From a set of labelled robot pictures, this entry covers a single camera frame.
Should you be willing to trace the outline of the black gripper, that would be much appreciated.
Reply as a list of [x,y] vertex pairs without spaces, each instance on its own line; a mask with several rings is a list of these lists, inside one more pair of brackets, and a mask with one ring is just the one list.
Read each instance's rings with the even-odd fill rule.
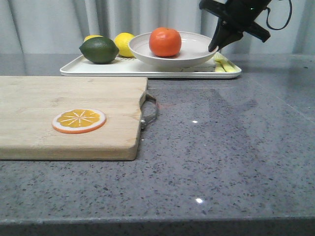
[[228,0],[220,3],[216,0],[202,0],[199,8],[218,17],[213,38],[208,51],[216,47],[219,50],[243,38],[243,32],[265,42],[270,37],[269,31],[258,25],[255,20],[267,8],[269,0]]

